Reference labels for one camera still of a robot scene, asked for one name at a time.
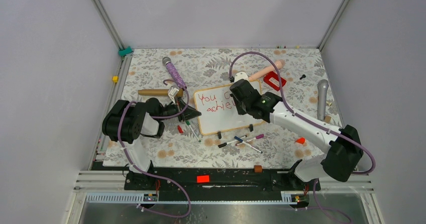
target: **silver microphone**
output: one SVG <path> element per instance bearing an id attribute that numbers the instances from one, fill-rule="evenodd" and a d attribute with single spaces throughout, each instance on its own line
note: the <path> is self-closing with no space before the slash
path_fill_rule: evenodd
<path id="1" fill-rule="evenodd" d="M 316 117 L 323 121 L 326 118 L 326 101 L 327 101 L 327 90 L 329 88 L 329 82 L 325 79 L 318 82 L 318 113 Z"/>

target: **gray wall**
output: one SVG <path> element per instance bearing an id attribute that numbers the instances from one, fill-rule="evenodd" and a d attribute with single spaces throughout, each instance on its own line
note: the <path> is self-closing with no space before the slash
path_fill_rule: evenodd
<path id="1" fill-rule="evenodd" d="M 342 0 L 102 0 L 132 47 L 320 43 Z"/>
<path id="2" fill-rule="evenodd" d="M 119 58 L 90 0 L 0 0 L 0 222 L 60 223 Z"/>
<path id="3" fill-rule="evenodd" d="M 426 219 L 425 9 L 425 0 L 352 0 L 323 52 L 344 122 L 376 157 L 386 223 Z"/>

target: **marker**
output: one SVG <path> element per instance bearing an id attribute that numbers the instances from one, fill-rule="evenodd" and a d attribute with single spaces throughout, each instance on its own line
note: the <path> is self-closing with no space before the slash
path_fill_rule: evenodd
<path id="1" fill-rule="evenodd" d="M 247 138 L 247 135 L 244 135 L 242 137 L 240 137 L 240 139 L 244 139 Z M 223 144 L 218 145 L 219 148 L 225 147 L 226 145 L 232 144 L 233 142 L 238 142 L 238 140 L 232 140 Z"/>
<path id="2" fill-rule="evenodd" d="M 258 136 L 256 136 L 256 137 L 254 137 L 254 138 L 252 138 L 252 139 L 250 139 L 250 140 L 247 140 L 247 142 L 250 142 L 250 141 L 252 141 L 252 140 L 258 140 L 258 139 L 261 139 L 261 138 L 263 138 L 265 135 L 263 135 L 263 134 L 261 134 L 261 135 L 258 135 Z"/>
<path id="3" fill-rule="evenodd" d="M 189 126 L 189 128 L 192 130 L 192 133 L 195 135 L 195 137 L 197 138 L 197 140 L 201 143 L 201 140 L 199 140 L 199 138 L 198 138 L 197 134 L 195 134 L 195 131 L 194 131 L 194 129 L 192 128 L 192 126 L 191 126 L 191 124 L 189 123 L 189 121 L 188 121 L 188 120 L 186 121 L 186 125 L 188 125 L 188 126 Z"/>
<path id="4" fill-rule="evenodd" d="M 257 151 L 257 152 L 259 152 L 259 153 L 261 153 L 261 154 L 263 153 L 263 151 L 261 151 L 261 150 L 259 150 L 259 149 L 255 148 L 255 147 L 253 147 L 253 146 L 251 146 L 249 143 L 247 143 L 247 142 L 245 142 L 244 140 L 242 140 L 242 139 L 238 138 L 237 136 L 235 136 L 235 137 L 234 137 L 234 139 L 236 139 L 236 140 L 240 141 L 241 143 L 243 143 L 243 144 L 247 145 L 248 147 L 252 148 L 253 150 L 255 150 L 255 151 Z"/>

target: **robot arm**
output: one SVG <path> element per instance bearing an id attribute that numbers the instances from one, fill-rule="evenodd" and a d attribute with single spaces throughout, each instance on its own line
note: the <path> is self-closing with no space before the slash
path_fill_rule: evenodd
<path id="1" fill-rule="evenodd" d="M 363 155 L 361 149 L 295 116 L 284 106 L 281 97 L 271 92 L 260 95 L 244 76 L 236 79 L 230 90 L 240 115 L 250 114 L 255 119 L 263 119 L 268 123 L 286 127 L 299 136 L 305 137 L 324 153 L 309 160 L 299 160 L 293 165 L 291 170 L 301 181 L 308 182 L 324 176 L 330 176 L 342 182 L 348 180 Z M 331 131 L 341 133 L 359 143 L 358 132 L 354 127 L 346 126 L 341 129 L 308 116 L 292 106 L 290 107 L 295 113 L 310 121 L 323 125 Z"/>

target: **floral tablecloth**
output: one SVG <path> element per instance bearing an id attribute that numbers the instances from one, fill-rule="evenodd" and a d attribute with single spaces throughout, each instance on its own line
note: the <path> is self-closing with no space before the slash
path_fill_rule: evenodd
<path id="1" fill-rule="evenodd" d="M 231 61 L 247 51 L 263 53 L 272 61 L 283 59 L 285 65 L 280 74 L 287 80 L 284 86 L 286 100 L 295 108 L 316 117 L 316 85 L 321 79 L 327 79 L 318 49 L 135 49 L 122 99 L 146 101 L 150 97 L 139 96 L 138 90 L 164 88 L 162 80 L 171 76 L 161 61 L 163 57 L 169 56 L 187 85 L 191 97 L 190 106 L 194 106 L 193 93 L 196 90 L 229 84 L 228 71 Z M 269 64 L 260 56 L 246 55 L 237 61 L 233 72 L 245 71 L 250 76 Z M 299 80 L 303 74 L 306 78 Z M 260 80 L 262 92 L 271 91 L 279 95 L 279 92 Z M 170 102 L 168 97 L 157 98 L 163 104 Z M 341 126 L 331 89 L 328 90 L 327 101 L 330 106 L 326 107 L 326 115 L 331 117 L 331 124 Z M 199 133 L 198 121 L 193 119 L 191 123 Z M 254 127 L 253 132 L 248 129 L 224 132 L 221 140 L 217 135 L 203 136 L 201 143 L 177 118 L 166 120 L 164 124 L 166 128 L 161 138 L 140 137 L 148 156 L 157 167 L 252 168 L 254 165 L 262 165 L 264 168 L 288 168 L 298 159 L 309 159 L 321 153 L 311 143 L 296 143 L 295 140 L 300 136 L 284 127 L 268 123 Z M 178 132 L 178 124 L 183 128 L 183 134 Z M 263 154 L 245 145 L 217 147 L 218 144 L 232 140 L 234 136 L 245 134 L 249 137 L 265 135 L 263 139 L 252 143 L 262 150 Z M 124 166 L 127 163 L 119 145 L 110 141 L 103 165 Z"/>

